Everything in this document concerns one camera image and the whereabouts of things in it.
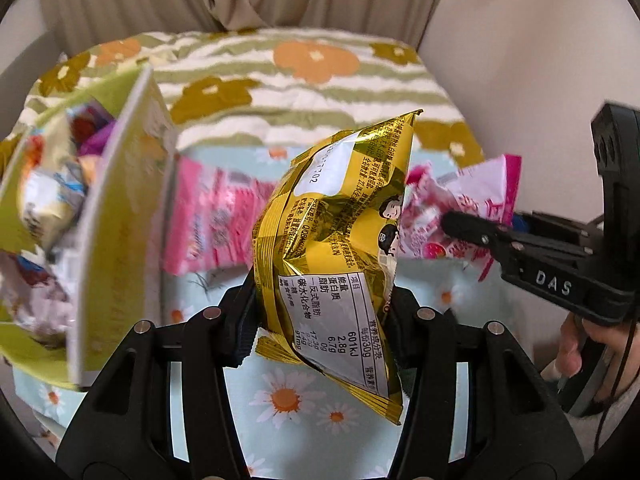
silver bolt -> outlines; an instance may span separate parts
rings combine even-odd
[[[486,326],[486,329],[494,335],[504,333],[504,325],[498,321],[492,321]]]
[[[143,334],[150,328],[151,323],[149,323],[146,319],[143,319],[142,321],[139,321],[134,325],[133,330],[135,330],[139,334]]]
[[[434,317],[436,317],[436,313],[432,308],[424,306],[418,309],[418,317],[425,321],[431,321]]]
[[[222,314],[222,311],[216,306],[209,306],[202,311],[202,315],[207,319],[216,319],[220,317],[220,314]]]

floral blanket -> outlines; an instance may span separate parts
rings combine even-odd
[[[320,29],[149,32],[96,46],[35,83],[12,135],[75,88],[144,62],[155,67],[181,150],[200,142],[311,145],[422,108],[417,146],[450,151],[460,166],[482,160],[462,115],[414,49]]]

gold snack bag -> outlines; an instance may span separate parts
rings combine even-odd
[[[271,333],[258,354],[319,369],[395,424],[402,393],[382,325],[420,112],[339,132],[295,158],[254,228]]]

